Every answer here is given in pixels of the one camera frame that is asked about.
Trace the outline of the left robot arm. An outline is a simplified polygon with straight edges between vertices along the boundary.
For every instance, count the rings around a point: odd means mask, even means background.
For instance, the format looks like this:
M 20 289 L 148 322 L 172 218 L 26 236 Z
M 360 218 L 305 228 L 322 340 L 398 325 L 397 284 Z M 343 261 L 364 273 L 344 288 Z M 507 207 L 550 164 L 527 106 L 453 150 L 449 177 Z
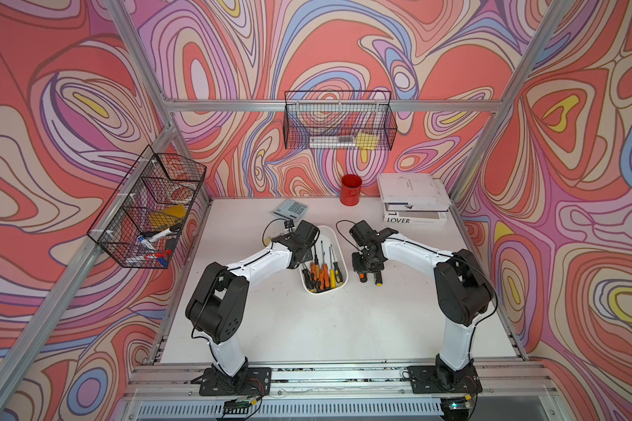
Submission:
M 301 221 L 287 233 L 248 258 L 223 265 L 209 264 L 185 308 L 185 316 L 195 332 L 207 341 L 213 368 L 235 378 L 247 368 L 248 358 L 236 338 L 250 288 L 284 270 L 293 270 L 312 259 L 311 252 L 321 230 Z

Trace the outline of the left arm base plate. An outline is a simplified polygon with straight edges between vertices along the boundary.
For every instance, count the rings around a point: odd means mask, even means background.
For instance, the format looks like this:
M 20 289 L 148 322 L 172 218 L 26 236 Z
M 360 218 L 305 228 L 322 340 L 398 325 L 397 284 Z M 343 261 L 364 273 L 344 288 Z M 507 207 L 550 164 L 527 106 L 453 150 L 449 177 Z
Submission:
M 217 368 L 207 368 L 191 380 L 199 386 L 200 396 L 266 396 L 270 392 L 272 369 L 269 367 L 242 368 L 230 377 Z

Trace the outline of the white plastic storage box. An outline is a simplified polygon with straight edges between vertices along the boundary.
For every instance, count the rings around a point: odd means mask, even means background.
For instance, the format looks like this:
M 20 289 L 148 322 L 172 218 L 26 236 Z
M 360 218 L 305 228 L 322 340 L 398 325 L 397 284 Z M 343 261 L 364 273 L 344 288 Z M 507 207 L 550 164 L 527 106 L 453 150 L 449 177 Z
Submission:
M 349 279 L 347 260 L 335 230 L 318 226 L 314 244 L 298 265 L 302 287 L 312 295 L 328 294 L 344 287 Z

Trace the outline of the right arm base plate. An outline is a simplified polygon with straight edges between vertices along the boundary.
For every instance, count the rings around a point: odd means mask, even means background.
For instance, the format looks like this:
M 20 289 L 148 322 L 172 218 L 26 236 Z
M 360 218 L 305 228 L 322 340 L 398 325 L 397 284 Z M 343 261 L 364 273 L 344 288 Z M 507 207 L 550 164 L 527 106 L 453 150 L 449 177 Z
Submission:
M 446 365 L 410 366 L 408 380 L 414 394 L 476 395 L 483 391 L 476 368 L 472 363 L 460 370 Z

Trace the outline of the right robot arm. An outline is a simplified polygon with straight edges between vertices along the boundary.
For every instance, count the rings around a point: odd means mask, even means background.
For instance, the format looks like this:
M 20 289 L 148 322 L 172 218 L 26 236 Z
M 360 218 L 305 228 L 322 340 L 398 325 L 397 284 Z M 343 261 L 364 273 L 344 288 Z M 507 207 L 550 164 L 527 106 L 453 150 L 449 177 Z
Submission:
M 391 228 L 377 231 L 364 220 L 353 224 L 349 235 L 356 243 L 352 264 L 361 282 L 371 276 L 377 286 L 382 285 L 387 261 L 434 275 L 437 303 L 446 317 L 442 348 L 435 357 L 436 379 L 447 389 L 467 376 L 474 377 L 473 335 L 495 300 L 495 292 L 475 256 L 466 249 L 435 249 Z

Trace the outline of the orange phillips screwdriver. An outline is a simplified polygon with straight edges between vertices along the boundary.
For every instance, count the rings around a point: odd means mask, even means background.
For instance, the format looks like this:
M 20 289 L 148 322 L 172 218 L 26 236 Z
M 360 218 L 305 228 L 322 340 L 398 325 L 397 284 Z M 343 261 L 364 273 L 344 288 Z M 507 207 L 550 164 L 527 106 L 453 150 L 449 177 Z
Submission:
M 322 290 L 327 291 L 330 289 L 330 278 L 329 278 L 329 269 L 327 265 L 327 260 L 325 256 L 325 245 L 323 241 L 321 241 L 321 282 L 322 282 Z

